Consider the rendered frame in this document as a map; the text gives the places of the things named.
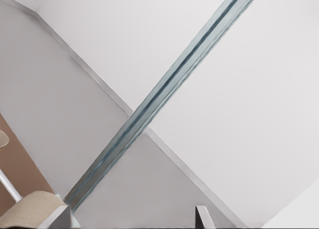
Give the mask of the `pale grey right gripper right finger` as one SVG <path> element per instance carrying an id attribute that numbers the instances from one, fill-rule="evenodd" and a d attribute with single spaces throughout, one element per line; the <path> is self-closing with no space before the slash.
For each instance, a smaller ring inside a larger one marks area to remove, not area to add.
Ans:
<path id="1" fill-rule="evenodd" d="M 215 229 L 215 224 L 206 206 L 195 206 L 195 228 Z"/>

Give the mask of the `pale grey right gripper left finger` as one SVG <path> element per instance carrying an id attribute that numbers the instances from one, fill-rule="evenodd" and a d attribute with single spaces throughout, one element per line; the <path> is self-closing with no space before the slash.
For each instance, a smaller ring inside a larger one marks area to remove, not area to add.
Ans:
<path id="1" fill-rule="evenodd" d="M 39 229 L 71 229 L 72 216 L 69 205 L 59 206 L 40 225 Z"/>

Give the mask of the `white shoe rack bar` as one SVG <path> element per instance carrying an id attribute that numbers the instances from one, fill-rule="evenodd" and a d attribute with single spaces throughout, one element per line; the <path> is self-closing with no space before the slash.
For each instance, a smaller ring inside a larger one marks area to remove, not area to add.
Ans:
<path id="1" fill-rule="evenodd" d="M 7 178 L 7 176 L 3 173 L 3 171 L 0 169 L 0 182 L 3 184 L 5 189 L 9 192 L 11 197 L 14 199 L 14 201 L 17 203 L 22 199 L 22 196 L 19 194 L 19 192 L 16 190 L 16 188 L 13 186 L 13 184 L 10 182 L 10 180 Z"/>

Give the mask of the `silver frame post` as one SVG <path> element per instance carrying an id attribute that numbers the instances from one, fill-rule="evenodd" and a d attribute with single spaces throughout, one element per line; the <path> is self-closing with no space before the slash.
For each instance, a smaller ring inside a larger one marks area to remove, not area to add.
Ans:
<path id="1" fill-rule="evenodd" d="M 64 202 L 76 211 L 254 0 L 225 0 L 110 140 Z"/>

